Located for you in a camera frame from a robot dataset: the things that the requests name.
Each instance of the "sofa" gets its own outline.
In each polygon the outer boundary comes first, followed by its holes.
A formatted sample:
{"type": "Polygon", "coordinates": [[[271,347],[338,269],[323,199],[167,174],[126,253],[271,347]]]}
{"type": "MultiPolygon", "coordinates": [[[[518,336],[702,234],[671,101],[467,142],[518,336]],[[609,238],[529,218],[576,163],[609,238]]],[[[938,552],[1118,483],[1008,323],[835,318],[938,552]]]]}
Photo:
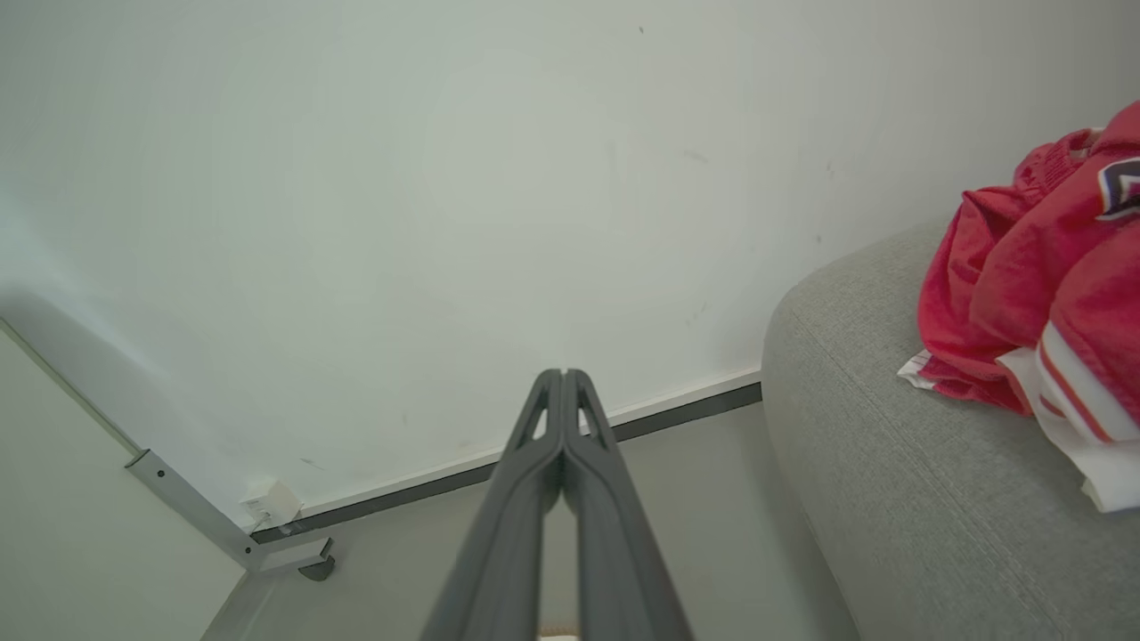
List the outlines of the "sofa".
{"type": "Polygon", "coordinates": [[[1099,513],[1033,419],[896,375],[946,222],[784,297],[764,352],[780,466],[864,639],[1140,639],[1140,510],[1099,513]]]}

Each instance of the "white wall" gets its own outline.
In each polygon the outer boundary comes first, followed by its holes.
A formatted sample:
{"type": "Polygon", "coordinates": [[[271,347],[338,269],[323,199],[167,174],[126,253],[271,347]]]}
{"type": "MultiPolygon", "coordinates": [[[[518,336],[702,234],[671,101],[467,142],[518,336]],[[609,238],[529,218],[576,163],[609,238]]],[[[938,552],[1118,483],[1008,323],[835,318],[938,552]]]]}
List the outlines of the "white wall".
{"type": "Polygon", "coordinates": [[[0,636],[201,639],[244,570],[0,331],[0,636]]]}
{"type": "Polygon", "coordinates": [[[1123,7],[9,0],[0,313],[228,513],[323,504],[546,367],[758,367],[811,269],[1121,108],[1123,7]]]}

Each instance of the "white stripe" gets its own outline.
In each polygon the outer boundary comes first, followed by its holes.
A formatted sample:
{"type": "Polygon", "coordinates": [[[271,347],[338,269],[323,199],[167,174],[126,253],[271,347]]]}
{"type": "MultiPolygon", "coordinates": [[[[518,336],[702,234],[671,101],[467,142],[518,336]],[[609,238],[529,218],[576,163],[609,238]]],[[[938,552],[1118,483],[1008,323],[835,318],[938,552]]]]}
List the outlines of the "white stripe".
{"type": "Polygon", "coordinates": [[[935,382],[919,375],[919,372],[926,367],[926,364],[930,362],[933,356],[933,354],[923,349],[903,365],[902,370],[898,371],[898,375],[919,389],[933,390],[935,382]]]}
{"type": "MultiPolygon", "coordinates": [[[[1116,441],[1140,438],[1140,425],[1137,425],[1132,421],[1132,416],[1124,411],[1124,407],[1116,400],[1116,397],[1105,386],[1100,384],[1100,381],[1097,380],[1092,371],[1089,370],[1084,362],[1065,342],[1065,338],[1057,331],[1052,322],[1045,325],[1045,331],[1041,334],[1041,343],[1037,346],[1037,349],[1041,350],[1042,348],[1049,355],[1049,360],[1052,362],[1057,371],[1065,378],[1065,382],[1068,383],[1073,392],[1084,404],[1085,409],[1092,414],[1100,424],[1100,428],[1105,430],[1105,433],[1116,441]]],[[[1049,372],[1043,367],[1041,374],[1047,381],[1056,384],[1056,381],[1052,380],[1049,372]]],[[[1065,395],[1057,393],[1057,396],[1064,397],[1065,395]]],[[[1076,423],[1080,421],[1080,415],[1076,413],[1069,414],[1069,419],[1076,423]]]]}
{"type": "MultiPolygon", "coordinates": [[[[1140,506],[1140,440],[1105,445],[1082,437],[1064,416],[1045,409],[1042,396],[1044,379],[1037,354],[1018,348],[997,358],[1017,378],[1025,390],[1037,424],[1045,437],[1065,453],[1088,479],[1082,489],[1101,512],[1140,506]]],[[[1050,399],[1065,411],[1067,401],[1050,399]]]]}

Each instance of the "white baseboard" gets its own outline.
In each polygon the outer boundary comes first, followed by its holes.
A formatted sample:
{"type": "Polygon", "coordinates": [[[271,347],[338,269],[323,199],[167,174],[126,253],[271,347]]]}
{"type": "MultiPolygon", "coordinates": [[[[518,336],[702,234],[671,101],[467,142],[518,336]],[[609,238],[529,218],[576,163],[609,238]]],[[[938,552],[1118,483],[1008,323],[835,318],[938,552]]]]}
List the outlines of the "white baseboard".
{"type": "MultiPolygon", "coordinates": [[[[657,414],[658,412],[665,412],[667,409],[673,409],[675,407],[681,407],[682,405],[689,405],[690,403],[695,403],[698,400],[703,400],[711,396],[718,393],[724,393],[726,391],[732,391],[744,386],[750,386],[752,383],[760,381],[760,368],[754,367],[750,370],[744,370],[743,372],[736,372],[735,374],[728,374],[727,376],[722,376],[710,382],[700,383],[692,386],[690,388],[675,391],[673,393],[667,393],[659,396],[657,398],[651,398],[644,403],[637,403],[622,407],[616,412],[610,412],[606,414],[606,419],[610,421],[611,427],[617,427],[622,423],[628,423],[630,421],[636,421],[637,419],[644,419],[657,414]]],[[[407,489],[409,487],[415,487],[417,485],[423,485],[425,482],[431,482],[443,477],[449,477],[451,474],[457,474],[459,472],[465,472],[467,470],[473,470],[475,468],[481,468],[488,463],[494,463],[499,460],[503,454],[503,448],[498,447],[495,449],[488,449],[486,452],[480,452],[450,463],[438,465],[427,470],[423,470],[406,477],[398,478],[393,481],[386,482],[375,489],[368,492],[361,492],[359,494],[353,494],[351,496],[345,496],[344,498],[337,498],[334,501],[327,501],[325,503],[318,503],[315,505],[306,505],[299,516],[299,518],[311,517],[314,514],[319,514],[321,512],[328,512],[329,510],[335,510],[337,508],[344,508],[345,505],[351,505],[353,503],[359,503],[361,501],[367,501],[369,498],[375,498],[377,496],[384,496],[385,494],[392,494],[393,492],[399,492],[401,489],[407,489]]]]}

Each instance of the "red clothing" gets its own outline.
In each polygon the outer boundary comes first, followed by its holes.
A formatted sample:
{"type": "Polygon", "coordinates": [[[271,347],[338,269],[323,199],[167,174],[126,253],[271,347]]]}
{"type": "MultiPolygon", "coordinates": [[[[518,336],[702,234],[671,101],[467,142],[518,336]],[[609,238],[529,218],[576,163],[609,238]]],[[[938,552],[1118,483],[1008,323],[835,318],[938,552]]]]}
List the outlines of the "red clothing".
{"type": "Polygon", "coordinates": [[[995,359],[1036,347],[1066,275],[1132,221],[1138,196],[1140,103],[1099,136],[1085,129],[1034,149],[1011,186],[963,194],[919,297],[919,332],[933,355],[920,375],[946,396],[1032,414],[995,359]]]}
{"type": "Polygon", "coordinates": [[[1126,218],[1061,282],[1037,350],[1070,422],[1100,443],[1140,438],[1140,220],[1126,218]]]}

